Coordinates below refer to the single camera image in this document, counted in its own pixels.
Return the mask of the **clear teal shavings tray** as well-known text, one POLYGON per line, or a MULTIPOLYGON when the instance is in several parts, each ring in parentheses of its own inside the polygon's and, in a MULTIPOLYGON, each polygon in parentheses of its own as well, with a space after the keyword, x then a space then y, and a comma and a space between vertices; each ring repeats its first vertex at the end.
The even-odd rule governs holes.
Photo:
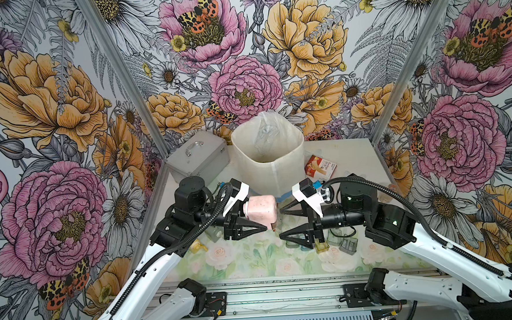
POLYGON ((330 246, 339 247, 343 241, 343 236, 340 229, 329 229, 327 236, 327 241, 330 246))

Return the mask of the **pink pencil sharpener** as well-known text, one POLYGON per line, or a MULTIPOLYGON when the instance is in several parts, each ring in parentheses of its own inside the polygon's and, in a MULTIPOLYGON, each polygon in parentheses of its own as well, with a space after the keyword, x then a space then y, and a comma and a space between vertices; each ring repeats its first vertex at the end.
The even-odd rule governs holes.
POLYGON ((250 196, 243 204, 244 215, 248 220, 275 231, 278 224, 277 205, 273 195, 250 196))

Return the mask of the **grey translucent shavings tray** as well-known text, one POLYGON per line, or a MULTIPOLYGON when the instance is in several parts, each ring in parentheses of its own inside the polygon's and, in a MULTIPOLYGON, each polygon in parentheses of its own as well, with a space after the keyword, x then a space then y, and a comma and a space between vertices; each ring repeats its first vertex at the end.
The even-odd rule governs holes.
POLYGON ((358 248, 357 238, 342 238, 339 244, 339 250, 348 255, 355 255, 358 248))

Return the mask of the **translucent yellow shavings tray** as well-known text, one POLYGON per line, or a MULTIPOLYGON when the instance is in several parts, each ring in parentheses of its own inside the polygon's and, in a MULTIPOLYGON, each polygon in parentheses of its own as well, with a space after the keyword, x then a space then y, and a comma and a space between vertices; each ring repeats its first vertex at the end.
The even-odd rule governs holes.
POLYGON ((329 248, 329 244, 326 242, 315 242, 315 250, 318 254, 327 252, 329 248))

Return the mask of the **yellow pencil sharpener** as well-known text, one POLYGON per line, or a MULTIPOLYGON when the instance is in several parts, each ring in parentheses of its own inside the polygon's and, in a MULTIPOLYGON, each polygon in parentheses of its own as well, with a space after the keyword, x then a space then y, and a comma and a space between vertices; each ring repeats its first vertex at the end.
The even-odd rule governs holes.
POLYGON ((199 239, 196 239, 193 241, 193 243, 191 244, 191 246, 189 247, 189 250, 193 253, 193 254, 197 254, 199 253, 200 251, 203 251, 203 252, 207 252, 209 249, 207 248, 207 246, 205 246, 204 244, 201 243, 201 241, 199 239))

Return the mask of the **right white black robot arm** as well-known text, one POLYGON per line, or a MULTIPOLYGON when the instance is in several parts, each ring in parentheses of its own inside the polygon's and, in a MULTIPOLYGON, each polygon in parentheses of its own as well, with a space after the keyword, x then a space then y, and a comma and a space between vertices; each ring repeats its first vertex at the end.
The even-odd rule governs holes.
POLYGON ((367 283, 346 302, 384 306, 428 303, 468 315, 472 320, 512 320, 512 263, 495 263, 470 252, 430 227, 419 209, 394 190, 360 176, 324 183, 305 179, 292 188, 293 201, 281 214, 301 216, 305 224, 280 238, 314 248, 326 231, 362 225, 365 236, 381 246, 408 253, 433 265, 443 277, 403 275, 372 269, 367 283))

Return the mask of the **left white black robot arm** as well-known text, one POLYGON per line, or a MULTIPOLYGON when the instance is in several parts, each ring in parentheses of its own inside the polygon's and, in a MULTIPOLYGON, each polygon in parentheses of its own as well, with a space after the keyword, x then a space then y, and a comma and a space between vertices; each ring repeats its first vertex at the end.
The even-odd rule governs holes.
POLYGON ((201 315, 208 305, 206 288, 192 279, 182 281, 176 293, 150 313, 146 309, 168 274, 206 229, 220 227, 225 239, 234 241, 266 231, 266 226, 245 217, 243 207, 249 191, 248 184, 232 179, 214 195, 203 178, 184 178, 136 270, 97 320, 179 320, 190 314, 201 315))

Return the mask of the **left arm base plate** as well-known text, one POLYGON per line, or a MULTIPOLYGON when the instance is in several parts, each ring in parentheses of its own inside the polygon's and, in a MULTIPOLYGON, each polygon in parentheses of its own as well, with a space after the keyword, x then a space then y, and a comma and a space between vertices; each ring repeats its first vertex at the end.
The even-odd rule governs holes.
POLYGON ((202 306, 202 310, 200 314, 193 315, 194 318, 197 317, 214 317, 219 314, 219 311, 221 311, 221 315, 226 314, 226 308, 227 308, 227 299, 228 299, 228 293, 227 292, 209 292, 206 294, 206 301, 202 306))

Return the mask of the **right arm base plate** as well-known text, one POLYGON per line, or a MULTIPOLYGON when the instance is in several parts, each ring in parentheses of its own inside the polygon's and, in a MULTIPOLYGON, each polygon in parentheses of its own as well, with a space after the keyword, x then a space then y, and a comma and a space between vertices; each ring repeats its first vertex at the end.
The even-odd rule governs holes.
POLYGON ((384 291, 365 289, 366 284, 345 284, 342 286, 343 294, 339 302, 346 303, 348 308, 362 308, 368 306, 400 306, 407 304, 407 300, 394 300, 384 291))

